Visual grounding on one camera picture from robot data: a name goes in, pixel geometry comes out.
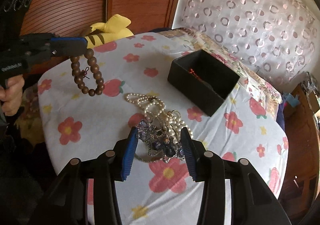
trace screw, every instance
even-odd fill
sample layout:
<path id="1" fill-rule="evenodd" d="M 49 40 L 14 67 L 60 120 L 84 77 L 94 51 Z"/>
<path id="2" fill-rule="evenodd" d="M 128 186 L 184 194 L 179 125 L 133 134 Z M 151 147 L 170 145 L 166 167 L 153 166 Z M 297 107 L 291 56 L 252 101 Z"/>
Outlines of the screw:
<path id="1" fill-rule="evenodd" d="M 107 156 L 107 157 L 113 157 L 115 154 L 116 154 L 116 153 L 115 153 L 115 151 L 113 151 L 113 150 L 108 150 L 108 151 L 106 152 L 106 156 Z"/>
<path id="2" fill-rule="evenodd" d="M 76 165 L 76 164 L 78 164 L 79 163 L 79 159 L 78 158 L 73 158 L 73 159 L 71 159 L 71 161 L 70 161 L 70 164 L 72 164 L 72 165 Z"/>
<path id="3" fill-rule="evenodd" d="M 240 159 L 240 163 L 243 164 L 243 165 L 248 165 L 249 164 L 249 161 L 245 158 L 242 158 Z"/>
<path id="4" fill-rule="evenodd" d="M 211 151 L 205 151 L 204 156 L 207 158 L 211 158 L 211 157 L 213 157 L 213 153 Z"/>

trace black box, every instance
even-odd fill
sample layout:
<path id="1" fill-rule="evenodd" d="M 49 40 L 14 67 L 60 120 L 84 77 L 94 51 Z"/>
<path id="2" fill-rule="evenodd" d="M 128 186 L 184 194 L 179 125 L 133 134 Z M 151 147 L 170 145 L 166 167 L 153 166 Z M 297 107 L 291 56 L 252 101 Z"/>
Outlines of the black box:
<path id="1" fill-rule="evenodd" d="M 193 69 L 196 75 L 189 72 Z M 172 61 L 168 82 L 181 91 L 208 116 L 226 100 L 239 75 L 204 50 Z"/>

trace yellow flower center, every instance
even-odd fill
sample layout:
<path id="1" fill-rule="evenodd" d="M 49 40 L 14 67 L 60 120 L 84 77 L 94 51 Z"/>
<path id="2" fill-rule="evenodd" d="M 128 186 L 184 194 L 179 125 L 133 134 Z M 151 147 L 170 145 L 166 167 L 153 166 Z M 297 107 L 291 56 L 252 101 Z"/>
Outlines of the yellow flower center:
<path id="1" fill-rule="evenodd" d="M 170 167 L 167 167 L 163 170 L 163 176 L 167 179 L 171 179 L 174 176 L 174 170 Z"/>
<path id="2" fill-rule="evenodd" d="M 66 127 L 66 128 L 64 129 L 64 132 L 65 132 L 65 134 L 70 135 L 71 132 L 72 132 L 71 127 Z"/>

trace pikachu plush tail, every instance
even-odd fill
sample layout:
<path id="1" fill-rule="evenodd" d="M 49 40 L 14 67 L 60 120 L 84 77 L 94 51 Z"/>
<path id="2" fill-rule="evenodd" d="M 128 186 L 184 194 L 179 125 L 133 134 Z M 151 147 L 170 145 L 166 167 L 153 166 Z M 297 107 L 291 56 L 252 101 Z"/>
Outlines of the pikachu plush tail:
<path id="1" fill-rule="evenodd" d="M 91 25 L 89 33 L 92 33 L 95 30 L 100 30 L 102 33 L 93 35 L 88 35 L 89 33 L 86 34 L 87 36 L 84 38 L 88 41 L 87 48 L 93 48 L 107 42 L 132 36 L 133 33 L 127 28 L 130 24 L 130 19 L 116 14 L 106 23 L 95 23 Z"/>

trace floral tablecloth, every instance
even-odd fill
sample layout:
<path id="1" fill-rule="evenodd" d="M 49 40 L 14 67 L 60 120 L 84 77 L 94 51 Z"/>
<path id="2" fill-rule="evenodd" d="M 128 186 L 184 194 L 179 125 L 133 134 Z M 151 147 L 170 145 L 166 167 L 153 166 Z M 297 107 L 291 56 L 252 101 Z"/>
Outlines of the floral tablecloth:
<path id="1" fill-rule="evenodd" d="M 73 157 L 82 161 L 112 149 L 127 138 L 142 112 L 124 100 L 128 92 L 159 96 L 168 110 L 178 110 L 195 139 L 224 159 L 249 159 L 272 192 L 279 196 L 286 169 L 288 140 L 280 126 L 239 84 L 212 116 L 206 116 L 167 82 L 171 62 L 186 48 L 162 35 L 147 33 L 95 48 L 105 80 L 101 96 L 83 95 L 71 76 L 70 62 L 46 72 L 38 83 L 39 107 L 50 158 L 59 173 Z M 80 59 L 86 67 L 85 58 Z M 95 87 L 92 74 L 86 80 Z M 231 221 L 226 181 L 226 218 Z M 93 180 L 89 180 L 89 220 L 93 222 Z M 133 161 L 125 182 L 116 183 L 123 224 L 196 224 L 202 183 L 194 183 L 184 162 Z"/>

